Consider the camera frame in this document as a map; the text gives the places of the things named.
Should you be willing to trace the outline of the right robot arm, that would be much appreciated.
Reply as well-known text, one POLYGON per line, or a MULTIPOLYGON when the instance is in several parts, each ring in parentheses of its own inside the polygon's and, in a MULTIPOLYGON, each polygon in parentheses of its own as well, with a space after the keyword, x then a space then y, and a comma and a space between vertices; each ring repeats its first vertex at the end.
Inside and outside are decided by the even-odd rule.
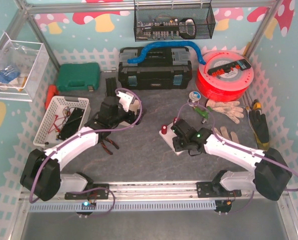
POLYGON ((213 155, 244 168, 241 172, 221 171, 214 178, 218 190, 257 191, 263 197, 277 201, 292 177, 282 155, 275 149, 253 149, 225 139, 207 128, 196 130, 180 119, 171 125, 175 134, 172 144, 176 152, 190 156, 213 155))

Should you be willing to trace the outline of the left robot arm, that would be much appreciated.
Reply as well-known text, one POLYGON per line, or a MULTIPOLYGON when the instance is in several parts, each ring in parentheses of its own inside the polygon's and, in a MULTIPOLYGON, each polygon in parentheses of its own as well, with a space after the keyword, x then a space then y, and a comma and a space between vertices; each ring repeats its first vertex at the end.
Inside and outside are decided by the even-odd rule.
POLYGON ((89 179, 82 173, 62 174, 63 168, 85 150, 106 141, 118 125, 126 122, 131 128, 143 115, 140 98, 134 93, 118 92, 106 97, 100 110, 85 125, 62 143, 47 150, 29 153, 20 183, 30 191, 29 201, 48 201, 57 193, 85 194, 89 179))

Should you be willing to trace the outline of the white plastic parts bin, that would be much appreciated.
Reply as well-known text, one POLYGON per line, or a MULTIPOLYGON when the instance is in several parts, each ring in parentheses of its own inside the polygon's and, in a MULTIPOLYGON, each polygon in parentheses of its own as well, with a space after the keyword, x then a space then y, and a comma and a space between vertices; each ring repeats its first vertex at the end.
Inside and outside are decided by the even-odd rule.
POLYGON ((126 121, 123 121, 120 123, 121 126, 125 126, 125 127, 128 127, 128 126, 132 126, 133 124, 132 123, 128 123, 126 121))

